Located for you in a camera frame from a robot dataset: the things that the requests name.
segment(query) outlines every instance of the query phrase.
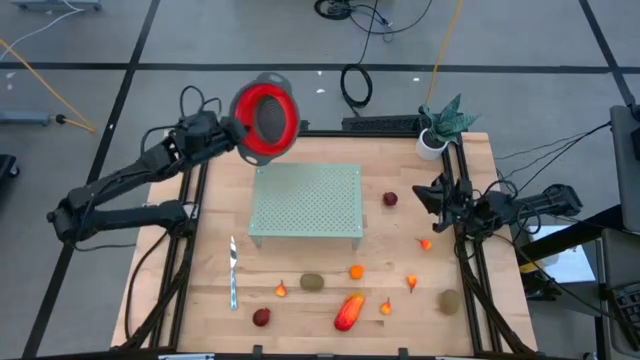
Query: wooden table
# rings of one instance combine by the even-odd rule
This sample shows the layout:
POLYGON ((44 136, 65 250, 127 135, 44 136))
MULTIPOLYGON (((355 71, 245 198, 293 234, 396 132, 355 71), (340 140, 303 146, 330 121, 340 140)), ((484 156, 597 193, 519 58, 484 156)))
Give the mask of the wooden table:
MULTIPOLYGON (((254 344, 261 344, 265 353, 281 354, 391 355, 397 354, 399 347, 407 347, 411 355, 471 355, 464 304, 453 316, 440 313, 437 305, 438 294, 446 289, 462 293, 458 261, 453 254, 453 230, 433 233, 431 223, 437 221, 436 217, 427 213, 411 191, 412 185, 430 184, 442 172, 442 161, 421 160, 414 147, 413 139, 300 138, 277 160, 361 164, 365 231, 357 251, 341 239, 270 240, 257 249, 247 235, 255 169, 236 154, 213 159, 178 350, 249 353, 254 344), (386 191, 399 197, 393 208, 382 204, 386 191), (238 246, 237 311, 229 307, 231 235, 238 246), (431 239, 431 250, 422 251, 417 237, 431 239), (362 280, 349 278, 348 269, 353 264, 364 267, 362 280), (321 274, 324 290, 303 291, 299 278, 305 272, 321 274), (409 274, 418 277, 413 293, 409 293, 406 284, 409 274), (288 289, 284 298, 274 295, 280 280, 288 289), (333 327, 333 320, 345 297, 354 291, 365 294, 366 303, 356 325, 341 333, 333 327), (379 307, 387 297, 393 312, 384 316, 379 307), (271 321, 258 328, 251 317, 263 307, 271 310, 271 321)), ((487 134, 464 134, 464 148, 473 185, 484 190, 496 177, 487 134)), ((454 154, 453 166, 457 169, 454 154)), ((175 199, 179 187, 179 176, 155 184, 149 202, 175 199)), ((161 233, 156 227, 140 230, 131 269, 161 233)), ((500 233, 509 236, 507 229, 500 233)), ((147 259, 136 279, 134 329, 157 300, 167 243, 147 259)), ((524 343, 535 349, 513 248, 497 238, 488 239, 484 248, 497 308, 524 343)), ((490 349, 485 315, 479 304, 477 308, 483 347, 490 349)), ((114 345, 124 342, 123 309, 113 335, 114 345)), ((165 314, 165 338, 161 344, 167 341, 172 312, 165 314)))

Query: food item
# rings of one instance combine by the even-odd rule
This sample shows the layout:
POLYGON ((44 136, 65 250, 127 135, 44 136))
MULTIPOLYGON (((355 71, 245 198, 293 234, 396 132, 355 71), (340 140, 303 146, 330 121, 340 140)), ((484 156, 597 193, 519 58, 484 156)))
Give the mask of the food item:
POLYGON ((364 268, 361 265, 353 265, 349 269, 349 276, 354 280, 362 279, 362 275, 364 275, 364 268))
POLYGON ((418 283, 418 278, 415 275, 407 276, 407 283, 409 284, 409 292, 413 293, 413 288, 418 283))
POLYGON ((300 287, 307 291, 320 291, 324 287, 324 279, 318 274, 304 274, 300 277, 300 287))
POLYGON ((420 242, 420 247, 424 251, 431 249, 431 241, 427 239, 417 239, 420 242))
POLYGON ((271 316, 271 310, 264 308, 258 309, 253 313, 253 324, 255 326, 265 326, 269 322, 271 316))
POLYGON ((382 195, 382 202, 387 206, 393 206, 398 202, 398 195, 394 192, 384 193, 384 195, 382 195))
POLYGON ((287 288, 284 287, 282 280, 280 280, 280 285, 276 288, 276 295, 280 297, 287 295, 287 288))
POLYGON ((455 290, 445 290, 438 297, 440 311, 447 315, 453 315, 458 312, 460 307, 460 294, 455 290))
POLYGON ((391 314, 391 301, 389 300, 389 298, 387 298, 387 302, 380 305, 380 312, 382 313, 382 315, 391 314))
POLYGON ((360 293, 353 293, 344 300, 336 319, 333 322, 333 326, 340 331, 347 331, 351 329, 353 324, 358 320, 360 315, 360 309, 364 304, 364 295, 360 293))

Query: perforated metal platform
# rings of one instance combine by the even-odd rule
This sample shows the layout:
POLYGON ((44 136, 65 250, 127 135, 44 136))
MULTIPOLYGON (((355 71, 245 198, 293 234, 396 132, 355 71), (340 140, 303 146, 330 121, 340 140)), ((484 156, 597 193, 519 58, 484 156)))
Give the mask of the perforated metal platform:
POLYGON ((362 238, 360 165, 272 163, 256 169, 249 235, 362 238))

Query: knife blade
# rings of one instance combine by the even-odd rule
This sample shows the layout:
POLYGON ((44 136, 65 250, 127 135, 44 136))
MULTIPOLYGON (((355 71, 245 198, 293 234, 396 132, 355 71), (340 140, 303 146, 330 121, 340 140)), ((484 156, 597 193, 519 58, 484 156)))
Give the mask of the knife blade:
POLYGON ((238 251, 236 249, 236 240, 231 236, 229 243, 231 250, 229 256, 229 265, 231 270, 231 310, 238 309, 238 295, 236 294, 236 264, 238 263, 238 251))

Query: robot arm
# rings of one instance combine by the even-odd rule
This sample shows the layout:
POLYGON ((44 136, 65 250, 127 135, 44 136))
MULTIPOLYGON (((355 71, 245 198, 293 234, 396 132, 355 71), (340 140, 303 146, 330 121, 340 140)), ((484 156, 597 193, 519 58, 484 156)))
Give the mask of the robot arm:
POLYGON ((231 151, 246 135, 230 121, 218 123, 211 111, 180 120, 159 144, 131 165, 83 187, 75 188, 47 214, 58 239, 75 244, 104 230, 159 225, 169 232, 188 230, 189 215, 177 200, 157 206, 97 211, 94 208, 149 182, 169 179, 212 157, 231 151))

